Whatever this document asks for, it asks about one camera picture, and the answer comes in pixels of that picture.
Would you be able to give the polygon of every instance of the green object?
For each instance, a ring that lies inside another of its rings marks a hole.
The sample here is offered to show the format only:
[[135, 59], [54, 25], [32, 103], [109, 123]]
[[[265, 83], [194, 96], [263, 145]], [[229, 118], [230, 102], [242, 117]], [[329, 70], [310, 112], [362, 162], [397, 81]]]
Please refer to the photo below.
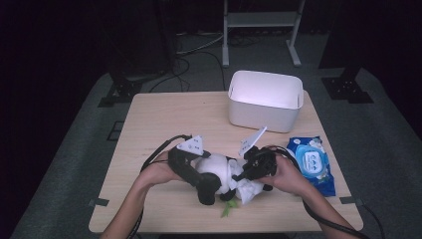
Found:
[[234, 199], [231, 199], [230, 201], [226, 201], [226, 207], [224, 208], [223, 214], [221, 215], [221, 217], [228, 217], [229, 216], [229, 211], [230, 208], [236, 208], [237, 207], [237, 202]]

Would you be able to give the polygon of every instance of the gray carpet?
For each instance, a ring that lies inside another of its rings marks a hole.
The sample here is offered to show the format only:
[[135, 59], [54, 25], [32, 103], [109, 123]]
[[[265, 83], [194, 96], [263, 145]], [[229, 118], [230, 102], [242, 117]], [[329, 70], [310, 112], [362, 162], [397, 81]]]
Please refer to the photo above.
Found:
[[[321, 78], [339, 76], [342, 69], [317, 68], [327, 35], [298, 35], [296, 46], [303, 63], [299, 68], [292, 64], [286, 39], [288, 36], [251, 38], [246, 40], [257, 41], [251, 46], [230, 48], [230, 67], [223, 69], [225, 88], [238, 70], [299, 77], [310, 93], [351, 194], [378, 216], [386, 238], [420, 238], [421, 140], [379, 81], [364, 69], [356, 80], [370, 94], [373, 104], [354, 105], [330, 99]], [[179, 50], [209, 40], [180, 37]], [[201, 51], [212, 53], [221, 61], [218, 45]], [[154, 88], [155, 92], [223, 91], [222, 69], [214, 57], [197, 53], [183, 59], [188, 61], [189, 69], [180, 76], [182, 81], [165, 81]], [[177, 60], [174, 72], [183, 72], [186, 67], [185, 61]], [[159, 81], [144, 84], [141, 91], [148, 92]], [[100, 194], [116, 145], [115, 141], [106, 140], [108, 134], [115, 121], [125, 119], [129, 108], [129, 104], [98, 108], [111, 84], [110, 77], [104, 75], [93, 87], [12, 238], [98, 238], [88, 228], [94, 210], [90, 201]], [[373, 217], [363, 208], [359, 212], [364, 222], [362, 232], [370, 238], [380, 238]], [[323, 238], [318, 232], [288, 236]]]

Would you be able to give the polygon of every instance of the forearm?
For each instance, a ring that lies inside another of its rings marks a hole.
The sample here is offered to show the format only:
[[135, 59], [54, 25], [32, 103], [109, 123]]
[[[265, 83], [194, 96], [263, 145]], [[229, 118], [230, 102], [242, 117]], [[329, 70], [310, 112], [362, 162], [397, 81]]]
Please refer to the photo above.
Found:
[[101, 238], [127, 238], [143, 209], [150, 187], [151, 185], [144, 183], [140, 176], [136, 179]]
[[[331, 204], [317, 191], [310, 186], [302, 195], [302, 199], [308, 207], [319, 217], [325, 220], [353, 229], [353, 227], [332, 207]], [[318, 223], [326, 238], [355, 238], [342, 231]]]

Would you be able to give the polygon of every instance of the wet wipes package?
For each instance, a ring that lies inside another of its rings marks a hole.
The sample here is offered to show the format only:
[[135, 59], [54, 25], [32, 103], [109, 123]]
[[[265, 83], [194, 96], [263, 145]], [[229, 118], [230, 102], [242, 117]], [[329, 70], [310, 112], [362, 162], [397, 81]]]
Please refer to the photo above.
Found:
[[291, 137], [287, 149], [292, 151], [302, 175], [323, 196], [335, 196], [334, 177], [319, 136]]

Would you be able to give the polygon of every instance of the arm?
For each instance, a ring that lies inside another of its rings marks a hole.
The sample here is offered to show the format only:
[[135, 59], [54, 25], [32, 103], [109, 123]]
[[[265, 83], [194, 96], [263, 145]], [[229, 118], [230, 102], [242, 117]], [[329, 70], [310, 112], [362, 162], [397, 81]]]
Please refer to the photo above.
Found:
[[[155, 161], [166, 160], [167, 155], [167, 152], [163, 152]], [[182, 179], [171, 170], [166, 162], [157, 162], [148, 166], [134, 181], [120, 209], [101, 238], [127, 238], [143, 209], [149, 188], [170, 180]]]
[[[277, 155], [277, 172], [274, 176], [260, 178], [259, 181], [272, 185], [279, 190], [300, 196], [304, 202], [320, 217], [336, 224], [353, 228], [329, 202], [313, 187], [287, 159]], [[338, 231], [318, 223], [326, 238], [355, 238], [352, 235]]]

